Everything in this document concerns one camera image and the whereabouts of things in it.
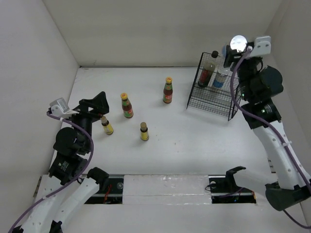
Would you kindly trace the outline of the white jar silver lid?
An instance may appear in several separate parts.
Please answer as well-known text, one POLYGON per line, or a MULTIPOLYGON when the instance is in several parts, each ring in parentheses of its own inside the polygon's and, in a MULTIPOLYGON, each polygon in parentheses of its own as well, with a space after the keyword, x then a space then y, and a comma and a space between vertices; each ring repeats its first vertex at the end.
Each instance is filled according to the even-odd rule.
POLYGON ((216 72, 215 79, 213 81, 212 86, 218 89, 221 89, 228 77, 229 69, 221 68, 216 72))
POLYGON ((230 49, 236 50, 237 52, 243 52, 247 46, 247 39, 243 35, 234 36, 228 44, 225 44, 222 48, 223 57, 226 56, 227 46, 230 49))

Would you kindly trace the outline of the tall clear black-cap bottle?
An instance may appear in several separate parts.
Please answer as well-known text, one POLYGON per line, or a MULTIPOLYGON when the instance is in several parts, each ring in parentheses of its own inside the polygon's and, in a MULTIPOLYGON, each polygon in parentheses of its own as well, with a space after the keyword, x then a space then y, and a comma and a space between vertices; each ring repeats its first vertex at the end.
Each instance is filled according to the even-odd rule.
POLYGON ((216 68, 216 59, 218 55, 218 51, 214 50, 211 54, 211 57, 208 58, 208 60, 205 62, 200 78, 198 80, 198 85, 200 87, 205 88, 208 86, 213 72, 216 68))

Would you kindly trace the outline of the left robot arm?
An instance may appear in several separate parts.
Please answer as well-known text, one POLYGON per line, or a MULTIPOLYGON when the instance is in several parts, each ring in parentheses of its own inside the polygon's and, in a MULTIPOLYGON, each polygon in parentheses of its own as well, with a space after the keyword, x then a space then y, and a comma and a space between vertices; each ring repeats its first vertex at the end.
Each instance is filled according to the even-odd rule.
POLYGON ((9 232, 61 233, 92 195, 108 188, 108 173, 94 167, 71 196, 66 196, 69 186, 79 179, 93 157, 92 124, 107 113, 109 105, 104 91, 92 99, 80 100, 73 109, 63 98, 50 103, 47 116, 69 126, 56 135, 56 158, 48 171, 42 197, 17 219, 20 222, 27 215, 26 221, 20 226, 15 222, 9 232))

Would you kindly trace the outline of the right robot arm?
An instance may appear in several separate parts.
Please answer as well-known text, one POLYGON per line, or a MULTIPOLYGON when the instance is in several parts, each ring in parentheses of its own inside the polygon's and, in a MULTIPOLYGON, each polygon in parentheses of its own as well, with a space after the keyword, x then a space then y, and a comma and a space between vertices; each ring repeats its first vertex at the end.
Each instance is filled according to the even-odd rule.
POLYGON ((243 51, 225 46, 223 66, 232 71, 232 78, 238 77, 242 99, 247 104, 236 107, 241 110, 251 131, 262 143, 267 159, 274 173, 256 174, 239 166, 227 171, 225 186, 230 191, 244 187, 264 195, 277 211, 285 211, 311 197, 311 176, 302 167, 290 140, 287 138, 281 115, 272 97, 283 91, 283 78, 274 67, 258 70, 261 57, 251 57, 251 49, 243 51))

